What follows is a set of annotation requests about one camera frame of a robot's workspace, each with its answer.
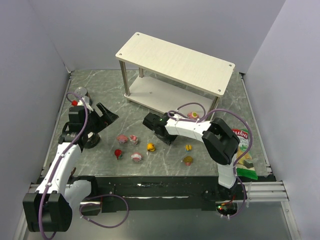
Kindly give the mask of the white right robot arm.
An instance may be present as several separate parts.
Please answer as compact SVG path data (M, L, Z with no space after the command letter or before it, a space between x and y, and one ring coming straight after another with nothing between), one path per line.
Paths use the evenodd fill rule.
M202 142L211 159L217 163L218 184L226 189L232 189L236 184L234 163L240 139L221 118L200 121L167 113L162 116L148 113L142 124L167 145L171 145L178 136Z

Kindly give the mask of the pink toy with green hat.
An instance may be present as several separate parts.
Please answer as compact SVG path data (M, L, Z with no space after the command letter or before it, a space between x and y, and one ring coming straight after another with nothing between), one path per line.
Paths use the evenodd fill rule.
M200 118L199 114L198 114L197 112L195 112L195 111L189 112L189 113L187 114L187 117L188 117L189 119L192 119L192 120L197 120L197 119Z

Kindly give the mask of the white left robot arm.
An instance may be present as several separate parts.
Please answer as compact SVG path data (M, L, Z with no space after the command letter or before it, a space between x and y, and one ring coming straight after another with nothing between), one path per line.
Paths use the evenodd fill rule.
M41 184L34 193L27 193L22 201L27 227L31 232L65 232L69 229L73 212L81 201L98 190L95 177L81 176L68 184L72 170L90 138L118 119L102 103L96 105L102 115L90 106L69 108L68 122L58 138L55 158Z

